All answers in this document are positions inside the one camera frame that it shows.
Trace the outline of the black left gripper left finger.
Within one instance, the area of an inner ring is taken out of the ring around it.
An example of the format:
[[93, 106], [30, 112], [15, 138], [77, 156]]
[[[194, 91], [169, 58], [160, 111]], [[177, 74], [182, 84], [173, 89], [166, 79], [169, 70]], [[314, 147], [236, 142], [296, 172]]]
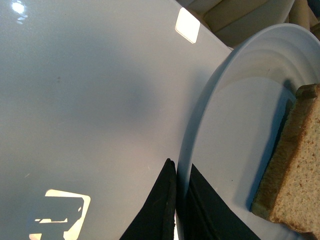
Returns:
[[177, 195], [175, 163], [167, 159], [122, 240], [173, 240]]

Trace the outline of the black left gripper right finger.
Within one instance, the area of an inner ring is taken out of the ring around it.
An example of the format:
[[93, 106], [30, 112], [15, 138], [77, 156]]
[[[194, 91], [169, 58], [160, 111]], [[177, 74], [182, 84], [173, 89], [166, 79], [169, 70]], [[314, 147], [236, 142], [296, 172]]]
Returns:
[[180, 164], [181, 240], [258, 240], [195, 165]]

